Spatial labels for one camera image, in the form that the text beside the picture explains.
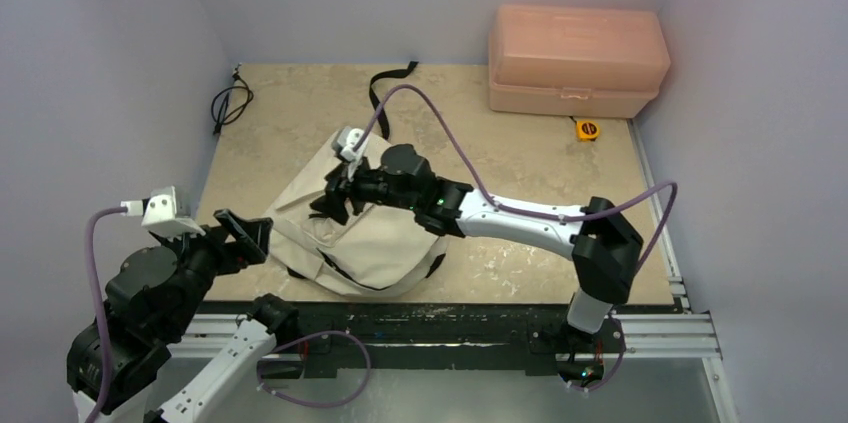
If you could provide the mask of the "beige canvas backpack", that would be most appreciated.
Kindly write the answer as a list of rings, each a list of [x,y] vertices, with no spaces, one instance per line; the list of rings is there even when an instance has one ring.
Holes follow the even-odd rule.
[[[402,295],[443,263],[448,241],[418,226],[410,213],[368,204],[338,224],[310,203],[340,161],[329,137],[266,210],[273,220],[269,255],[287,273],[347,297]]]

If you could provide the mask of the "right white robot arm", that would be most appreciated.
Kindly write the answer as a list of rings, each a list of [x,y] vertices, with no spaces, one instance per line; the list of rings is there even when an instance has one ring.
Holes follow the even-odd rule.
[[[561,324],[564,342],[584,350],[596,342],[611,310],[629,299],[644,240],[607,199],[584,206],[545,206],[486,195],[437,175],[413,146],[390,147],[372,168],[340,162],[310,204],[322,217],[347,223],[368,204],[409,210],[437,236],[483,237],[543,249],[571,261],[578,288]]]

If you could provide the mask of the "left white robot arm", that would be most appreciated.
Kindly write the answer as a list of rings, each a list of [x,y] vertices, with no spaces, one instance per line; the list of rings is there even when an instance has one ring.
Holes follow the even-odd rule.
[[[299,336],[298,311],[281,298],[256,298],[213,359],[159,408],[146,398],[170,346],[182,341],[215,278],[267,259],[273,222],[215,212],[218,224],[202,226],[174,241],[132,253],[106,286],[94,261],[94,230],[112,207],[95,213],[85,227],[85,255],[94,302],[94,322],[73,340],[66,358],[67,382],[81,422],[201,422],[258,361],[292,348]]]

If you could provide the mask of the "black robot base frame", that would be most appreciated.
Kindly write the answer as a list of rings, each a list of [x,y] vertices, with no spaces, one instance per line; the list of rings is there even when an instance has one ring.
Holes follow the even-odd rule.
[[[342,369],[520,371],[592,384],[625,351],[617,321],[588,336],[565,304],[297,302],[315,339],[264,359],[269,379],[334,378]]]

